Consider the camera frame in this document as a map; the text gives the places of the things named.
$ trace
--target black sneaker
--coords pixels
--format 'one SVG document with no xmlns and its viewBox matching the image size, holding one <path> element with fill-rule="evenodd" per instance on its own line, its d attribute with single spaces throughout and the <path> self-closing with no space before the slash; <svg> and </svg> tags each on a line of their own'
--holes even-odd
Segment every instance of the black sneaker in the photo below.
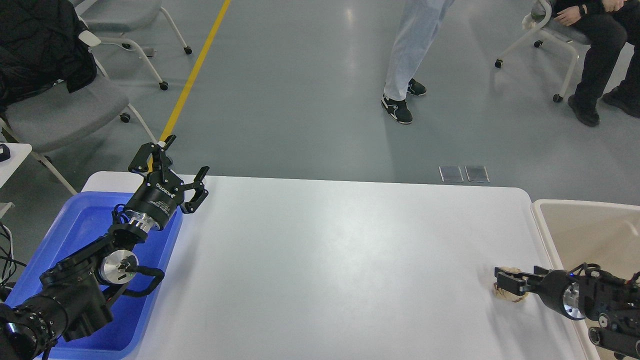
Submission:
<svg viewBox="0 0 640 360">
<path fill-rule="evenodd" d="M 427 88 L 414 79 L 409 80 L 409 86 L 406 88 L 407 94 L 422 96 L 427 93 Z"/>
<path fill-rule="evenodd" d="M 600 123 L 600 116 L 598 115 L 596 109 L 583 108 L 582 106 L 579 106 L 576 103 L 573 95 L 569 96 L 569 99 L 566 100 L 566 103 L 569 104 L 571 110 L 573 110 L 573 113 L 575 114 L 575 117 L 577 117 L 578 121 L 580 121 L 581 123 L 590 127 L 597 126 Z"/>
<path fill-rule="evenodd" d="M 382 95 L 382 107 L 387 111 L 389 116 L 400 124 L 411 124 L 411 121 L 413 121 L 411 112 L 406 108 L 405 100 L 396 101 Z"/>
<path fill-rule="evenodd" d="M 602 100 L 611 106 L 615 106 L 625 113 L 640 119 L 640 104 L 625 99 L 620 89 L 616 86 L 610 92 L 602 96 Z"/>
</svg>

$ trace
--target white table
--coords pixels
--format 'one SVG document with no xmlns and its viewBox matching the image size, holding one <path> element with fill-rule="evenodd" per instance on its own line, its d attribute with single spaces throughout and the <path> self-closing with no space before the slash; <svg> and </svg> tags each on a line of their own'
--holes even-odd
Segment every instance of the white table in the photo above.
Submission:
<svg viewBox="0 0 640 360">
<path fill-rule="evenodd" d="M 83 191 L 140 183 L 100 172 Z M 550 267 L 522 190 L 247 177 L 207 188 L 127 359 L 597 359 L 537 296 L 492 295 L 494 266 Z"/>
<path fill-rule="evenodd" d="M 11 152 L 11 158 L 0 162 L 0 188 L 11 175 L 18 169 L 20 164 L 29 156 L 31 145 L 28 143 L 5 143 Z"/>
</svg>

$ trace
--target black pants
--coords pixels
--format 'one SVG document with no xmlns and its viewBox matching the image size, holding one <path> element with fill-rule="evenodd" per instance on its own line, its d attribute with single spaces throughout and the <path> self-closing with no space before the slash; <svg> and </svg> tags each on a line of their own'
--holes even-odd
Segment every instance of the black pants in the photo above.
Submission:
<svg viewBox="0 0 640 360">
<path fill-rule="evenodd" d="M 591 48 L 584 58 L 582 81 L 575 89 L 576 102 L 595 108 L 627 42 L 635 49 L 620 90 L 627 99 L 637 101 L 640 95 L 640 6 L 635 2 L 616 13 L 587 15 L 572 26 L 591 40 Z"/>
</svg>

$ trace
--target gray office chair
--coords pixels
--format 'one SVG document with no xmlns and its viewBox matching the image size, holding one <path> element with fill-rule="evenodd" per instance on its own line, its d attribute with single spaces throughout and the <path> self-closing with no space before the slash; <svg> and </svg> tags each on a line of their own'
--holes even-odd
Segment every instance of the gray office chair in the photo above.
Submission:
<svg viewBox="0 0 640 360">
<path fill-rule="evenodd" d="M 518 47 L 523 42 L 533 38 L 535 35 L 542 36 L 544 39 L 549 40 L 561 47 L 564 47 L 572 54 L 572 58 L 569 69 L 564 76 L 562 88 L 560 89 L 560 92 L 555 94 L 553 97 L 554 102 L 561 102 L 566 95 L 567 88 L 569 87 L 569 81 L 571 80 L 571 76 L 573 75 L 575 64 L 580 58 L 577 50 L 574 48 L 574 46 L 571 45 L 571 43 L 576 42 L 582 45 L 591 45 L 591 41 L 585 34 L 581 33 L 575 28 L 571 26 L 564 26 L 551 19 L 552 9 L 555 4 L 556 0 L 536 0 L 534 2 L 531 13 L 525 16 L 523 24 L 527 22 L 533 22 L 535 23 L 535 25 L 525 35 L 523 35 L 505 51 L 503 51 L 502 54 L 498 55 L 497 59 L 495 60 L 495 67 L 497 67 L 498 69 L 501 68 L 503 62 L 502 59 L 508 53 L 510 53 L 513 49 Z M 542 43 L 543 41 L 538 38 L 537 41 L 533 43 L 533 46 L 541 47 Z"/>
<path fill-rule="evenodd" d="M 74 6 L 77 6 L 85 0 L 70 1 Z M 118 45 L 126 50 L 135 51 L 153 73 L 160 89 L 167 90 L 169 84 L 160 77 L 156 68 L 147 58 L 153 56 L 154 50 L 145 50 L 135 41 L 123 37 L 125 33 L 149 25 L 159 12 L 166 17 L 180 44 L 182 44 L 184 52 L 187 55 L 191 54 L 191 48 L 185 43 L 171 15 L 162 7 L 162 0 L 98 0 L 86 9 L 81 17 L 92 33 L 120 33 L 118 38 L 101 36 L 99 38 L 103 44 Z"/>
<path fill-rule="evenodd" d="M 130 116 L 121 113 L 127 107 L 136 114 L 151 141 L 156 143 L 145 121 L 129 104 L 126 94 L 100 74 L 92 83 L 71 94 L 62 82 L 42 94 L 9 105 L 6 118 L 0 117 L 0 126 L 15 141 L 31 144 L 31 155 L 75 195 L 77 192 L 73 186 L 41 152 L 82 139 L 118 115 L 120 120 L 128 122 Z"/>
</svg>

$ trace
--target black robotic arm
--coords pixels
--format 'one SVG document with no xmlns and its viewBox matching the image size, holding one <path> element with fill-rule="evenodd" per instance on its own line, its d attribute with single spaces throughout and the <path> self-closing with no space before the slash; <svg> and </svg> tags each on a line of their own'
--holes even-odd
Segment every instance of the black robotic arm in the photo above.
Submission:
<svg viewBox="0 0 640 360">
<path fill-rule="evenodd" d="M 534 266 L 533 274 L 495 268 L 497 287 L 515 295 L 536 293 L 542 303 L 571 319 L 589 318 L 599 327 L 589 328 L 589 339 L 612 350 L 618 359 L 640 359 L 640 272 L 625 280 L 597 264 L 573 270 L 547 270 Z"/>
<path fill-rule="evenodd" d="M 146 296 L 162 281 L 162 270 L 138 264 L 135 245 L 144 243 L 149 231 L 164 229 L 178 206 L 183 213 L 193 213 L 209 194 L 204 188 L 209 167 L 202 167 L 191 184 L 170 170 L 166 150 L 174 139 L 170 135 L 164 142 L 140 147 L 129 171 L 145 180 L 127 204 L 116 206 L 105 235 L 45 271 L 40 293 L 13 309 L 0 304 L 0 359 L 31 360 L 40 354 L 46 359 L 60 336 L 66 341 L 90 336 L 113 321 L 110 309 L 121 295 Z M 195 190 L 188 202 L 186 190 Z M 153 277 L 146 289 L 127 288 L 136 274 Z"/>
</svg>

